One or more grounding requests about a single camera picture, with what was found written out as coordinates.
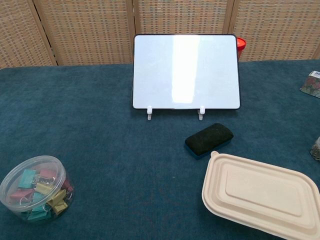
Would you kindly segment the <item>small grey patterned object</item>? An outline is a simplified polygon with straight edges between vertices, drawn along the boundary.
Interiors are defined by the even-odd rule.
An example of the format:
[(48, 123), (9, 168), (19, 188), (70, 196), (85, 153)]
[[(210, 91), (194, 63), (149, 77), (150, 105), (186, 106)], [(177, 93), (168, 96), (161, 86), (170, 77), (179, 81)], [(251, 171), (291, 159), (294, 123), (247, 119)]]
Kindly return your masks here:
[(311, 147), (310, 154), (316, 161), (320, 161), (320, 136)]

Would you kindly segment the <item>beige lidded pulp lunch box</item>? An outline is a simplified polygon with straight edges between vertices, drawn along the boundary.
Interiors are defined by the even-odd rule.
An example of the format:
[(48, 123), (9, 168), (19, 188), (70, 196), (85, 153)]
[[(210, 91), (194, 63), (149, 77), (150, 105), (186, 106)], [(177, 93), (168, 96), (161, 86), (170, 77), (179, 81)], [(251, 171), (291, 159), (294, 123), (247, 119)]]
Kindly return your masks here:
[(320, 191), (307, 175), (212, 151), (201, 193), (214, 215), (287, 240), (320, 240)]

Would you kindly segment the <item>white dry-erase board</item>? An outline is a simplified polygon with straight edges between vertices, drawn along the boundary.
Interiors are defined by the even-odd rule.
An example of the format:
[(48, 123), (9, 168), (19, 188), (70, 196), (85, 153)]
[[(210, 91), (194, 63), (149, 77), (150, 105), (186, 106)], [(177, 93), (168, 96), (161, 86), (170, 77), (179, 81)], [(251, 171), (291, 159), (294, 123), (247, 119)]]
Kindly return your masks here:
[(232, 34), (135, 36), (132, 97), (135, 109), (239, 109), (236, 37)]

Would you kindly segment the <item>small purple-pink object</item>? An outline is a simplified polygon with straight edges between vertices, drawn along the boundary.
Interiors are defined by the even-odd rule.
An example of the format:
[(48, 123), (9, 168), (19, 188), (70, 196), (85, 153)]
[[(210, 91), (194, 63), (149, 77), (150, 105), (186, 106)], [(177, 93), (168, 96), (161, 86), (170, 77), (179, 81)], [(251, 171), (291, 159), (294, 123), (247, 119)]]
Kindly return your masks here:
[(61, 187), (63, 190), (66, 191), (66, 193), (72, 193), (74, 191), (74, 188), (73, 186), (71, 185), (70, 181), (68, 179), (66, 179), (63, 184), (62, 184), (62, 187)]

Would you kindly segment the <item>black and blue eraser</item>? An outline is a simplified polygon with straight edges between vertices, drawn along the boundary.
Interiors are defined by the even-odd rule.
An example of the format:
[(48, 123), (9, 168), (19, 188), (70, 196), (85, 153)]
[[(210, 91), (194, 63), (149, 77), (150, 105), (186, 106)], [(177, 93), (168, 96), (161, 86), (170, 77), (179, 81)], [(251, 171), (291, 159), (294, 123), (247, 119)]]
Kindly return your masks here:
[(212, 151), (227, 145), (233, 137), (234, 134), (226, 126), (214, 123), (187, 137), (184, 144), (194, 158), (201, 159)]

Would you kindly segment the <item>teal binder clip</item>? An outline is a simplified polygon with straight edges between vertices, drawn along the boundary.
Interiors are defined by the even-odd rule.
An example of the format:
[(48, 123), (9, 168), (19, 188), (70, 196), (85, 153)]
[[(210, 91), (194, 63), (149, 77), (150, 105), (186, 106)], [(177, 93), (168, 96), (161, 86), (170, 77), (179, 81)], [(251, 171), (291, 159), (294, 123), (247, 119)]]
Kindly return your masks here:
[(32, 211), (31, 214), (27, 217), (28, 222), (37, 222), (42, 220), (50, 219), (51, 211), (50, 210), (41, 210), (41, 211)]
[(23, 189), (33, 188), (33, 181), (36, 175), (36, 170), (34, 169), (25, 169), (19, 180), (18, 187)]

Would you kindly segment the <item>clear round plastic jar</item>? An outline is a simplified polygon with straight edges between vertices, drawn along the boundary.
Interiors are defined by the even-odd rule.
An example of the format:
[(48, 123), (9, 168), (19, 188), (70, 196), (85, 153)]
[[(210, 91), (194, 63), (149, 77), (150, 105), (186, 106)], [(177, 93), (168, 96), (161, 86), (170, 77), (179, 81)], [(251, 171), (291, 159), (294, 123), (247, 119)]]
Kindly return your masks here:
[[(56, 179), (43, 179), (40, 178), (39, 173), (40, 169), (47, 168), (51, 169), (57, 172), (57, 178)], [(28, 170), (36, 170), (36, 174), (33, 179), (32, 183), (32, 189), (33, 194), (30, 196), (30, 198), (22, 198), (21, 200), (14, 201), (10, 199), (10, 195), (13, 194), (17, 189), (23, 189), (18, 187), (19, 181), (22, 177), (22, 174), (25, 169)], [(61, 214), (63, 214), (66, 210), (64, 210), (59, 215), (56, 215), (53, 211), (53, 208), (47, 204), (47, 202), (60, 190), (62, 189), (62, 185), (64, 181), (68, 179), (73, 187), (73, 192), (66, 193), (66, 198), (64, 201), (67, 203), (68, 207), (70, 207), (73, 198), (75, 197), (75, 188), (71, 182), (71, 180), (68, 177), (68, 173), (61, 163), (61, 161), (50, 155), (40, 155), (36, 157), (32, 157), (30, 159), (27, 159), (17, 165), (15, 168), (13, 168), (3, 179), (3, 181), (0, 184), (0, 202), (6, 206), (11, 212), (13, 212), (15, 215), (17, 215), (19, 218), (21, 218), (23, 221), (26, 221), (28, 223), (42, 223), (49, 220), (53, 220), (57, 217), (59, 217)], [(43, 195), (39, 192), (35, 191), (36, 184), (37, 183), (44, 183), (44, 184), (51, 184), (54, 186), (52, 191), (49, 194)], [(28, 216), (32, 212), (37, 212), (45, 210), (50, 210), (51, 212), (51, 218), (35, 221), (35, 222), (29, 222), (27, 221)]]

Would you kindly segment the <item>pink binder clip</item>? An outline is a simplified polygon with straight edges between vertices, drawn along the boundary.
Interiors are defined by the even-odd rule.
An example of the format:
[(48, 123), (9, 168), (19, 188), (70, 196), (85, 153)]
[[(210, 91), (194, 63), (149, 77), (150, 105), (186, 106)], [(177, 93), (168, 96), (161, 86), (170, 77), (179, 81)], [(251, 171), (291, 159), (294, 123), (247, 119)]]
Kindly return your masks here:
[(21, 199), (29, 199), (33, 195), (34, 190), (32, 188), (18, 188), (14, 193), (12, 193), (9, 198), (12, 201), (20, 201)]
[(39, 172), (39, 178), (45, 180), (55, 180), (58, 174), (55, 170), (49, 168), (42, 168)]

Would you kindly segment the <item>woven rattan folding screen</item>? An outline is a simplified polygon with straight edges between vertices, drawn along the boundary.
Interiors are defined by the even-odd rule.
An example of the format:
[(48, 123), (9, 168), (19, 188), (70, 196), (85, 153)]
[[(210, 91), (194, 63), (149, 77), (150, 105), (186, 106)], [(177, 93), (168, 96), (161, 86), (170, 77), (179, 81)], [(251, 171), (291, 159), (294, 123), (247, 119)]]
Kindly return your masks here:
[(0, 69), (131, 63), (139, 34), (233, 34), (243, 62), (320, 59), (320, 0), (0, 0)]

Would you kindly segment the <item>red plastic cup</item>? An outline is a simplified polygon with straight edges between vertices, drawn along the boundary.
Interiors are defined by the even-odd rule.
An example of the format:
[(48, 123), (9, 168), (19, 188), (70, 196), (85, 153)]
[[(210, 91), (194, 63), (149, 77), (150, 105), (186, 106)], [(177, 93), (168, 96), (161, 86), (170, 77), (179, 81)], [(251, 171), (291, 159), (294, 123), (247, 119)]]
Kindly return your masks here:
[(237, 59), (241, 58), (242, 51), (246, 48), (247, 42), (241, 37), (236, 38), (237, 41)]

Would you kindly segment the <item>floral tissue pack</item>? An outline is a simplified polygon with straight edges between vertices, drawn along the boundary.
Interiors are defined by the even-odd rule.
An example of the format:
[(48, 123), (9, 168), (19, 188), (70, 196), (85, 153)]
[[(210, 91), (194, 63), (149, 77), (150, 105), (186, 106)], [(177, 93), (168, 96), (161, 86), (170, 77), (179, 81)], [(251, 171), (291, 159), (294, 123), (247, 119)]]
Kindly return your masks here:
[(320, 71), (312, 71), (300, 91), (320, 99)]

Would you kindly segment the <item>blue fuzzy tablecloth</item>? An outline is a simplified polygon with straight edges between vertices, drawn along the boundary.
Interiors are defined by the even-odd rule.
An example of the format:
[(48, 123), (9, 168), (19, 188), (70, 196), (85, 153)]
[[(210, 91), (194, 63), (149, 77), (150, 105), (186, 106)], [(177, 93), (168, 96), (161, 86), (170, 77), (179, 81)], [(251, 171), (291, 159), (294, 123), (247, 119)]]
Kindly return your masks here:
[(214, 124), (233, 132), (219, 149), (299, 171), (320, 188), (320, 99), (300, 91), (320, 60), (239, 64), (241, 107), (132, 106), (132, 66), (0, 70), (0, 182), (21, 162), (58, 158), (75, 187), (61, 217), (26, 223), (0, 203), (0, 240), (278, 240), (210, 213), (202, 202), (208, 157), (185, 139)]

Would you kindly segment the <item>yellow binder clip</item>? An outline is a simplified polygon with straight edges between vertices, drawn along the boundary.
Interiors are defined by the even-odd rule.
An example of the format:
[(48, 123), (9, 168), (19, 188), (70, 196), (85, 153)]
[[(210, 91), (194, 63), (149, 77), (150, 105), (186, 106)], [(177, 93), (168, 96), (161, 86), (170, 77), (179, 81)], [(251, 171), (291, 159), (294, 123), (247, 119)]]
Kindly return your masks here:
[(40, 194), (47, 195), (53, 190), (53, 188), (54, 186), (52, 184), (38, 182), (35, 186), (35, 191)]
[(49, 204), (52, 207), (56, 215), (59, 215), (60, 213), (62, 213), (64, 210), (68, 208), (68, 205), (64, 200), (66, 196), (67, 196), (67, 192), (65, 189), (63, 189), (63, 190), (60, 190), (57, 194), (55, 194), (47, 202), (47, 204)]

